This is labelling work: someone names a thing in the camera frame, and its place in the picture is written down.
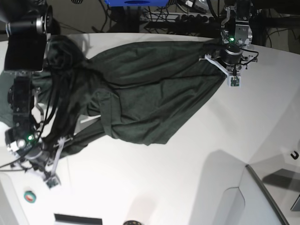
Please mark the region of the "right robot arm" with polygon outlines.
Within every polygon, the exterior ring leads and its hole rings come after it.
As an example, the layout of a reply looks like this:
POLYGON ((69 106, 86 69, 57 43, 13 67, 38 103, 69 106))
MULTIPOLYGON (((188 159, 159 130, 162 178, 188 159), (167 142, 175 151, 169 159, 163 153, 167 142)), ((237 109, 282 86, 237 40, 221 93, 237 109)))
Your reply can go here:
POLYGON ((8 47, 0 76, 0 120, 9 166, 44 181, 57 181, 58 161, 98 136, 97 126, 75 132, 81 115, 100 117, 95 79, 99 72, 67 37, 59 35, 53 9, 45 0, 3 0, 0 19, 8 47))

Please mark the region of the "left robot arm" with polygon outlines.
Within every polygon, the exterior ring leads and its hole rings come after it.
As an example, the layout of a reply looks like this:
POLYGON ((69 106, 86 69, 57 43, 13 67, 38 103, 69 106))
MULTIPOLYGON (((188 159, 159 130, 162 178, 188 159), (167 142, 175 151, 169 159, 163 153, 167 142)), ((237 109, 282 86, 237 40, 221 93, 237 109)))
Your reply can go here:
POLYGON ((250 50, 253 33, 250 28, 253 4, 250 0, 236 0, 225 6, 225 16, 220 19, 220 44, 204 44, 208 53, 202 57, 219 68, 228 79, 241 78, 249 63, 257 61, 259 53, 250 50))

